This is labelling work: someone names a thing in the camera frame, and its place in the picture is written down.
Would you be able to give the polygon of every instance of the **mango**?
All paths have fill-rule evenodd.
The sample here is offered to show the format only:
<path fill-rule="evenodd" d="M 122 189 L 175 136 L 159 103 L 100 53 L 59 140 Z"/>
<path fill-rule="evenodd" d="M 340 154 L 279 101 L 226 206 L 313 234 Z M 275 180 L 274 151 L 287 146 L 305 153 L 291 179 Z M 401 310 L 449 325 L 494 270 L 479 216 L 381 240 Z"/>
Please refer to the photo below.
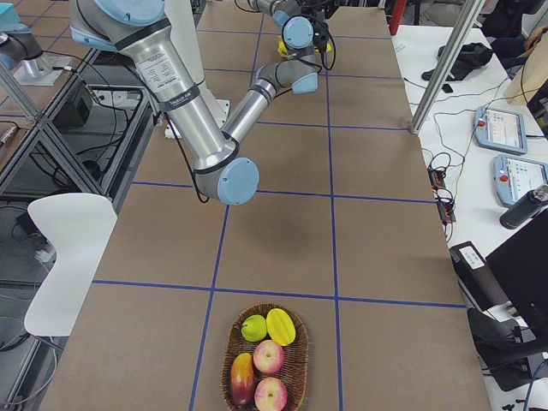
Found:
<path fill-rule="evenodd" d="M 266 331 L 271 339 L 282 347 L 295 340 L 295 325 L 291 317 L 281 308 L 272 308 L 266 314 Z"/>
<path fill-rule="evenodd" d="M 246 405 L 253 400 L 255 375 L 253 357 L 249 353 L 238 355 L 230 368 L 230 396 L 234 405 Z"/>

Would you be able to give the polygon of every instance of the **green apple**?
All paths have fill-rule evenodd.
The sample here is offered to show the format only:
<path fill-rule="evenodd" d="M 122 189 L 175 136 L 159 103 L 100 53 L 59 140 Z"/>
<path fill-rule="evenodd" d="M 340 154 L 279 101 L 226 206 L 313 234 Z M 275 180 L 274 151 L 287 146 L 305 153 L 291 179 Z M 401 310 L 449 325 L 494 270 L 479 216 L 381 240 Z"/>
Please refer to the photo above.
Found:
<path fill-rule="evenodd" d="M 259 314 L 247 317 L 241 325 L 241 336 L 251 343 L 264 339 L 266 337 L 265 317 Z"/>

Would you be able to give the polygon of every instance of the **yellow object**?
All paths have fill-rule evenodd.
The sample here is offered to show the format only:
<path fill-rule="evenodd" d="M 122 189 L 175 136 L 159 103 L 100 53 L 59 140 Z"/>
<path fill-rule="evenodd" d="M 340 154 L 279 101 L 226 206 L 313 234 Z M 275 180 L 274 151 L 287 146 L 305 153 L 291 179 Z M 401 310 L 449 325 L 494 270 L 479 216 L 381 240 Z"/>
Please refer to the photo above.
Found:
<path fill-rule="evenodd" d="M 291 317 L 281 308 L 272 308 L 266 314 L 266 330 L 272 340 L 283 347 L 295 340 L 295 325 Z"/>
<path fill-rule="evenodd" d="M 331 45 L 327 45 L 327 52 L 331 52 L 333 50 L 333 47 Z M 277 53 L 282 57 L 288 56 L 288 49 L 285 47 L 285 43 L 283 42 L 282 36 L 277 36 Z"/>

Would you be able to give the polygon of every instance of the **white table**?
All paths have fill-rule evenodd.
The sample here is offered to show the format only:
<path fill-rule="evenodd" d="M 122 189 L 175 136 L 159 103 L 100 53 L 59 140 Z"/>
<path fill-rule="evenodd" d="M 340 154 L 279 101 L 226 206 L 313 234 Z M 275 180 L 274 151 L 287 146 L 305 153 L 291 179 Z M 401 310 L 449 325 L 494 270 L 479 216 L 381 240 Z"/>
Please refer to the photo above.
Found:
<path fill-rule="evenodd" d="M 420 78 L 420 75 L 437 64 L 438 48 L 445 45 L 451 33 L 448 27 L 416 27 L 400 26 L 398 34 L 393 38 L 396 56 L 402 71 L 402 76 L 416 83 L 406 81 L 406 92 L 411 110 L 417 107 L 424 92 L 427 82 Z M 489 45 L 479 29 L 473 29 L 465 40 L 467 43 L 483 43 Z M 475 111 L 481 105 L 490 103 L 494 98 L 503 96 L 504 89 L 509 85 L 506 72 L 495 56 L 485 65 L 484 68 L 476 69 L 463 81 L 451 82 L 454 92 L 446 94 L 441 92 L 433 105 L 426 122 L 419 133 L 420 142 L 423 148 L 438 152 L 450 152 L 452 164 L 459 164 L 461 158 L 442 146 L 440 137 L 436 131 L 434 114 L 439 112 L 457 113 L 461 110 Z M 501 87 L 497 90 L 485 92 L 479 96 L 459 96 L 468 93 L 481 93 L 487 89 Z M 527 135 L 542 135 L 541 130 L 534 121 L 526 106 L 509 105 L 505 100 L 498 100 L 491 103 L 490 107 L 518 111 L 524 115 Z M 514 230 L 505 229 L 498 222 L 499 216 L 506 210 L 497 200 L 495 184 L 493 181 L 493 159 L 500 153 L 485 149 L 476 145 L 472 138 L 474 129 L 474 113 L 463 112 L 458 116 L 437 115 L 441 134 L 444 143 L 464 154 L 466 162 L 459 177 L 459 168 L 448 170 L 445 178 L 447 188 L 456 194 L 456 222 L 453 224 L 453 234 L 448 243 L 451 247 L 465 241 L 472 241 L 478 250 L 486 256 L 498 245 L 515 233 Z M 524 158 L 531 158 L 548 162 L 548 141 L 545 138 L 530 138 L 527 140 L 528 153 Z M 425 161 L 428 164 L 432 156 L 425 151 Z M 440 158 L 434 165 L 445 165 L 446 157 Z M 501 308 L 493 309 L 493 314 L 499 320 L 509 318 L 509 315 Z M 537 381 L 533 388 L 533 394 L 529 407 L 548 408 L 548 378 Z M 507 404 L 514 404 L 515 411 L 521 411 L 522 404 L 515 404 L 515 399 L 524 399 L 527 393 L 527 386 L 503 392 L 493 378 L 485 378 L 485 385 L 491 398 L 492 410 L 500 411 Z"/>

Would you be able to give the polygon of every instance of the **light blue joint cap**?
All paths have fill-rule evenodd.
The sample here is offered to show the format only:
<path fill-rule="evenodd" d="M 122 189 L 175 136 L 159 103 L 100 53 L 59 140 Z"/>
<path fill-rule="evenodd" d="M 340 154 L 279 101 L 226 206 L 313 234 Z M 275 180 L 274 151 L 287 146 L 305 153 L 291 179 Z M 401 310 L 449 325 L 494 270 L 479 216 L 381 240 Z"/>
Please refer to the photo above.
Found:
<path fill-rule="evenodd" d="M 305 94 L 318 90 L 318 73 L 310 73 L 291 85 L 294 94 Z"/>
<path fill-rule="evenodd" d="M 260 72 L 262 71 L 262 69 L 264 69 L 265 66 L 263 67 L 260 67 L 257 69 L 257 71 L 255 72 L 255 80 L 258 80 L 259 79 L 259 76 L 260 76 Z"/>
<path fill-rule="evenodd" d="M 302 49 L 312 43 L 314 29 L 304 17 L 294 17 L 287 22 L 282 35 L 289 47 Z"/>
<path fill-rule="evenodd" d="M 240 157 L 227 165 L 217 184 L 219 199 L 229 206 L 247 203 L 257 191 L 259 169 L 249 158 Z"/>
<path fill-rule="evenodd" d="M 274 24 L 276 24 L 277 28 L 282 30 L 285 22 L 289 20 L 289 16 L 282 10 L 276 10 L 272 15 L 272 20 L 274 21 Z"/>
<path fill-rule="evenodd" d="M 31 34 L 31 29 L 23 23 L 6 24 L 2 26 L 2 31 L 6 34 Z"/>
<path fill-rule="evenodd" d="M 130 26 L 148 26 L 164 15 L 164 0 L 95 0 L 107 15 Z"/>
<path fill-rule="evenodd" d="M 102 51 L 118 51 L 110 41 L 93 36 L 90 33 L 81 32 L 72 26 L 70 27 L 70 30 L 72 31 L 72 39 L 80 45 Z"/>
<path fill-rule="evenodd" d="M 7 54 L 0 53 L 0 64 L 2 64 L 7 70 L 11 70 L 17 65 L 17 61 Z"/>

